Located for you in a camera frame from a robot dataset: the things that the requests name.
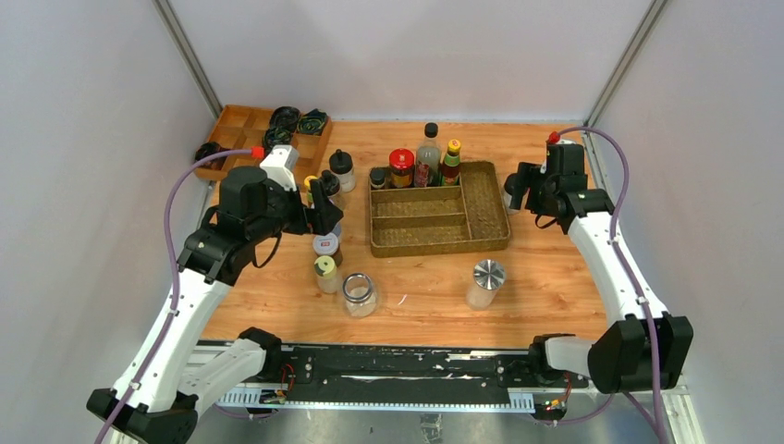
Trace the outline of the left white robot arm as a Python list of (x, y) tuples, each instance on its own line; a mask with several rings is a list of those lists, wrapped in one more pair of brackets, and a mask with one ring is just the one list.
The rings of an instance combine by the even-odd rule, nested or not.
[(172, 287), (137, 355), (112, 387), (88, 399), (88, 410), (103, 422), (98, 441), (116, 430), (142, 443), (184, 443), (204, 412), (237, 384), (282, 374), (280, 338), (257, 327), (196, 372), (185, 368), (243, 269), (261, 266), (260, 243), (284, 234), (326, 235), (340, 221), (343, 213), (320, 179), (311, 181), (310, 194), (312, 202), (303, 203), (283, 166), (240, 166), (220, 182), (218, 204), (205, 211), (180, 252), (168, 251)]

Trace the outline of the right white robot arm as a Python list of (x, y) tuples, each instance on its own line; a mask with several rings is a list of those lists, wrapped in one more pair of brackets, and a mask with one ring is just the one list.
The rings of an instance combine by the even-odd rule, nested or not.
[(606, 313), (607, 330), (598, 340), (567, 333), (535, 337), (527, 363), (532, 381), (547, 387), (570, 373), (605, 394), (675, 388), (692, 325), (671, 314), (643, 278), (619, 231), (619, 207), (606, 191), (588, 186), (583, 147), (549, 143), (543, 164), (521, 162), (511, 204), (547, 218), (570, 238)]

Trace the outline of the steel lid glass jar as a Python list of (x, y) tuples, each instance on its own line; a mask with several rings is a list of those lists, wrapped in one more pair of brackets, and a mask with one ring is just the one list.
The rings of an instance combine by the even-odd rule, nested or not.
[(466, 293), (466, 303), (474, 310), (486, 309), (507, 279), (502, 264), (492, 259), (479, 261), (472, 270), (472, 284)]

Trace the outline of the tall black cap oil bottle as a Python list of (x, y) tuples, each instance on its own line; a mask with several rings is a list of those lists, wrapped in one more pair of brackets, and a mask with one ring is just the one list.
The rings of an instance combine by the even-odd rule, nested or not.
[(441, 150), (437, 140), (438, 125), (428, 122), (424, 126), (424, 139), (415, 158), (413, 185), (416, 188), (434, 187), (439, 184)]

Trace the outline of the black cap shaker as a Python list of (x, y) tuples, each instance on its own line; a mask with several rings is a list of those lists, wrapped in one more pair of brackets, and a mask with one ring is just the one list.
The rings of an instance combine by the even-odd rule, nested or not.
[(511, 193), (509, 193), (507, 191), (503, 191), (502, 192), (502, 197), (503, 197), (503, 202), (504, 202), (504, 205), (505, 205), (506, 212), (507, 212), (507, 214), (509, 216), (516, 215), (516, 214), (518, 214), (520, 212), (520, 209), (515, 209), (515, 208), (513, 208), (511, 206), (511, 204), (512, 204), (512, 194)]

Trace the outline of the yellow cap green bottle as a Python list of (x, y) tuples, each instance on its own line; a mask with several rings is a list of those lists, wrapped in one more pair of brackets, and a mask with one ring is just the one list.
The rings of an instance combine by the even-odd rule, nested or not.
[(314, 175), (310, 175), (310, 176), (307, 176), (304, 179), (304, 181), (303, 181), (304, 190), (305, 190), (305, 193), (306, 193), (307, 205), (309, 207), (313, 206), (312, 181), (313, 180), (317, 180), (317, 179), (318, 179), (318, 177), (316, 177)]

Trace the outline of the yellow cap chili sauce bottle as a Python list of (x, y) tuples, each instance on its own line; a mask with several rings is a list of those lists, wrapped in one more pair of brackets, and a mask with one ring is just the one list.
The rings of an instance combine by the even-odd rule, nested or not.
[(447, 151), (440, 165), (440, 185), (457, 186), (460, 174), (461, 142), (452, 139), (447, 143)]

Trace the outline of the small black cap bottle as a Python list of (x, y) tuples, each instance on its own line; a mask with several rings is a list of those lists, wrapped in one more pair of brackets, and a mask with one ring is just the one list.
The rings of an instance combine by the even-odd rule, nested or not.
[(341, 184), (338, 177), (330, 170), (323, 170), (320, 176), (325, 194), (332, 204), (343, 211), (346, 201), (341, 193)]

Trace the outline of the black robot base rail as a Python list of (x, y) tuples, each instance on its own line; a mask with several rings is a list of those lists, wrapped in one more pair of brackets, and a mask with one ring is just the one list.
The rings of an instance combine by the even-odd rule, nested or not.
[(524, 349), (479, 350), (289, 343), (271, 376), (252, 376), (223, 408), (563, 416), (591, 386), (584, 376), (541, 373)]

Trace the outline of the red cap sauce bottle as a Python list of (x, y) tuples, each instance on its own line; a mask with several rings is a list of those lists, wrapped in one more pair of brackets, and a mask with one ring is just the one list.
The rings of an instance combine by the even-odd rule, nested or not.
[(389, 154), (389, 184), (392, 189), (405, 189), (412, 185), (414, 162), (414, 153), (409, 149), (398, 148)]

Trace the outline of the black cap shaker bottle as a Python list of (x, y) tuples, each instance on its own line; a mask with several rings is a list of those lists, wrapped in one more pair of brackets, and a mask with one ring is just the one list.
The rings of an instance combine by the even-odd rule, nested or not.
[(354, 163), (351, 155), (340, 149), (336, 149), (328, 159), (330, 170), (337, 176), (340, 184), (340, 192), (348, 193), (354, 190), (356, 179), (354, 176)]

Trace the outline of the small black cap spice jar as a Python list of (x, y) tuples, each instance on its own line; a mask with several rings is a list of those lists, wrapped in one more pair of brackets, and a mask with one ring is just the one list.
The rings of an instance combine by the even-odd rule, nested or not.
[(374, 167), (369, 173), (372, 190), (383, 190), (387, 186), (387, 171), (384, 167)]

